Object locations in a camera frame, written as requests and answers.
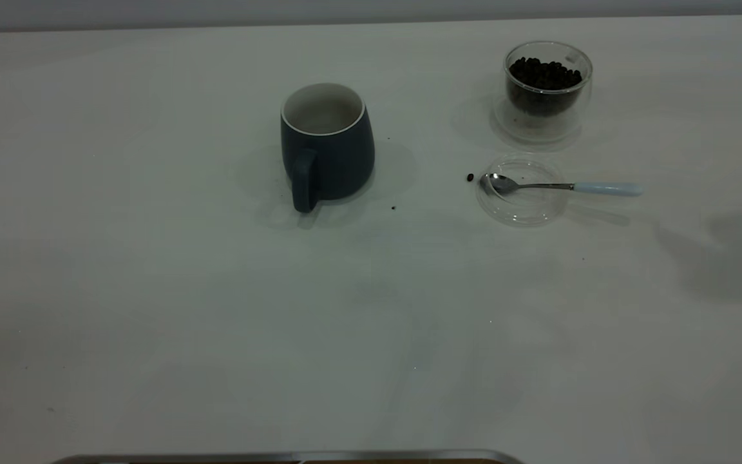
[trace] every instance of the mug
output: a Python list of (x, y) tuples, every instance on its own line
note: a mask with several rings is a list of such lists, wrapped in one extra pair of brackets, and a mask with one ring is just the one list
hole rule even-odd
[(374, 170), (374, 136), (365, 102), (350, 88), (316, 83), (291, 94), (282, 115), (282, 161), (294, 208), (356, 193)]

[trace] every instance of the metal spoon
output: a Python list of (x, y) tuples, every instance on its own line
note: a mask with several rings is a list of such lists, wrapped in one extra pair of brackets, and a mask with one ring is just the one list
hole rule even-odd
[(491, 183), (494, 190), (501, 195), (514, 193), (521, 188), (556, 188), (618, 197), (639, 197), (643, 194), (642, 185), (628, 182), (527, 183), (521, 185), (498, 173), (483, 174), (483, 180)]

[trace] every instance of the white table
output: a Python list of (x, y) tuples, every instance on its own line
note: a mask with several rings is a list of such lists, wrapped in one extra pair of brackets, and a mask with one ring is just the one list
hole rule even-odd
[[(648, 191), (513, 229), (465, 176), (538, 38), (595, 64), (560, 170)], [(376, 173), (301, 218), (321, 81)], [(354, 449), (742, 463), (742, 17), (0, 35), (0, 462)]]

